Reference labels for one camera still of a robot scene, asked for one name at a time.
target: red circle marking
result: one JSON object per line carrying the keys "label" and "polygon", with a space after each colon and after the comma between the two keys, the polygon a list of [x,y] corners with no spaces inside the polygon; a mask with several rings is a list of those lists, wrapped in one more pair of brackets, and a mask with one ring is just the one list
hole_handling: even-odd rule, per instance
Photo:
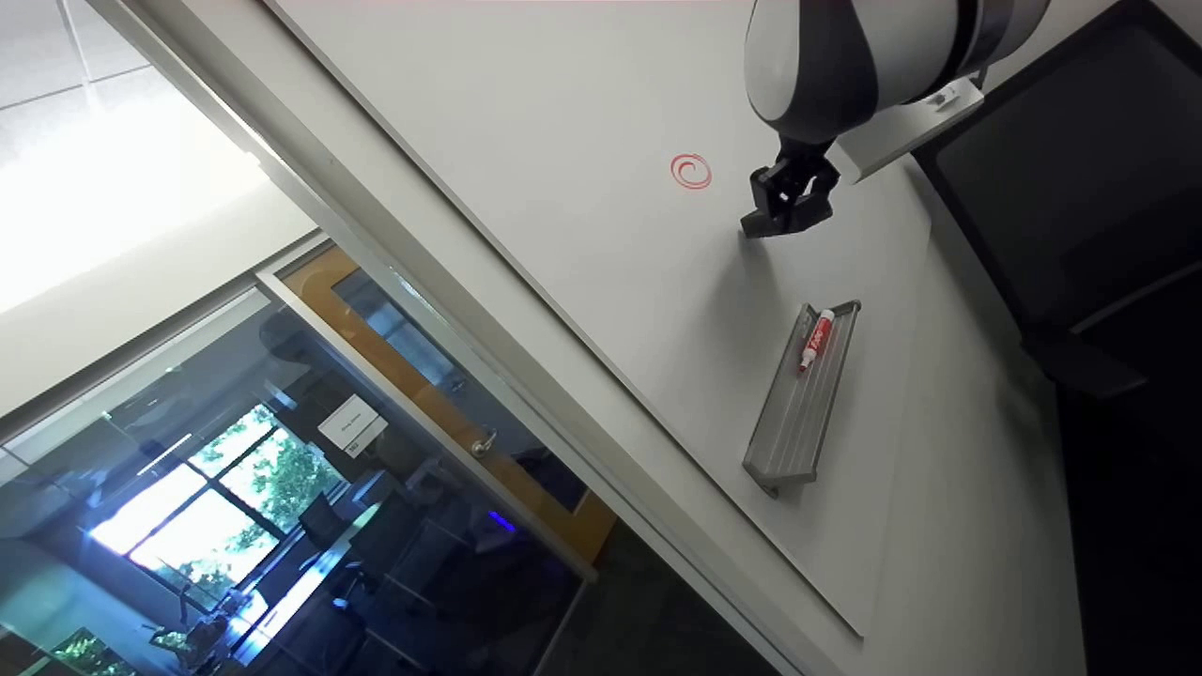
{"label": "red circle marking", "polygon": [[714,169],[701,155],[675,155],[670,171],[684,193],[705,193],[714,185]]}

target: glass window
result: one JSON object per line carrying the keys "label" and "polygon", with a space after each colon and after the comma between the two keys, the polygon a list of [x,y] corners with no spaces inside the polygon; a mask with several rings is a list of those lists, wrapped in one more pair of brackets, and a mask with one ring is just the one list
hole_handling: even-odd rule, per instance
{"label": "glass window", "polygon": [[292,531],[317,494],[331,494],[347,481],[321,451],[278,427],[244,461],[237,461],[223,483],[278,531]]}
{"label": "glass window", "polygon": [[331,494],[341,483],[317,446],[257,404],[89,537],[216,607],[321,492]]}
{"label": "glass window", "polygon": [[146,492],[127,501],[108,521],[89,531],[89,537],[102,542],[108,552],[125,557],[159,521],[164,521],[173,509],[181,509],[181,502],[191,501],[201,488],[202,488],[202,477],[191,467],[178,467],[173,473],[156,481]]}
{"label": "glass window", "polygon": [[363,322],[420,370],[423,383],[440,388],[455,370],[452,355],[420,333],[420,328],[412,328],[367,274],[348,274],[338,284],[338,298],[356,308]]}
{"label": "glass window", "polygon": [[218,438],[191,454],[191,467],[208,477],[218,477],[233,457],[257,446],[274,427],[271,409],[257,404],[237,426],[228,426]]}
{"label": "glass window", "polygon": [[274,544],[278,537],[271,537],[252,514],[218,492],[202,492],[146,544],[139,544],[132,559],[202,607],[216,607]]}

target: black panel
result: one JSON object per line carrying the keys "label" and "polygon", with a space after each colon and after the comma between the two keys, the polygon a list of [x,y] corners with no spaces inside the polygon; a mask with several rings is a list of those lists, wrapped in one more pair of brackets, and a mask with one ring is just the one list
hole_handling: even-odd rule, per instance
{"label": "black panel", "polygon": [[1076,328],[1202,257],[1199,50],[1122,4],[922,160],[1028,328]]}

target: white wall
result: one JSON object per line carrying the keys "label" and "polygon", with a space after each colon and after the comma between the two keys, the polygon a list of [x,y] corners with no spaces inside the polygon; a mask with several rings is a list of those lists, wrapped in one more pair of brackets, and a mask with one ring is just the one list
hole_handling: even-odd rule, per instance
{"label": "white wall", "polygon": [[83,0],[0,0],[0,417],[312,220]]}

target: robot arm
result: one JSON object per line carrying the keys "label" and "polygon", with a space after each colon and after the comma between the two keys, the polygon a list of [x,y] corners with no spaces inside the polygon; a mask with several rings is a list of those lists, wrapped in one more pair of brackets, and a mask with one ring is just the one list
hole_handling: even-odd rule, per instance
{"label": "robot arm", "polygon": [[750,171],[749,238],[800,233],[832,218],[832,143],[879,110],[909,104],[1012,55],[1050,0],[754,0],[749,98],[783,135]]}

